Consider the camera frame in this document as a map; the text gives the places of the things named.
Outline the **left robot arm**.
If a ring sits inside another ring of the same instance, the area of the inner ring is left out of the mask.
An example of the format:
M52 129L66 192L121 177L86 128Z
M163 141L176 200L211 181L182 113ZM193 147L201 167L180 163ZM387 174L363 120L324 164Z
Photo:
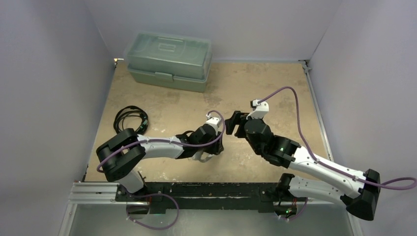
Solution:
M108 182L117 182L134 201L145 198L147 191L141 174L134 170L143 159L186 159L206 152L218 155L223 151L221 131L204 124L192 132L184 132L170 138L151 138L135 135L128 128L99 146L96 170L105 175Z

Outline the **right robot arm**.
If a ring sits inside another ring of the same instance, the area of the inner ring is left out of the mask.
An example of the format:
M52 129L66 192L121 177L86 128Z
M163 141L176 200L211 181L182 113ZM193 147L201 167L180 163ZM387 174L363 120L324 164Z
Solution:
M273 134L262 119L234 111L225 121L226 134L248 141L256 155L272 165L303 172L315 180L283 174L276 187L282 200L313 198L344 205L351 215L372 221L381 189L380 174L368 169L359 171L336 164L310 152L307 147Z

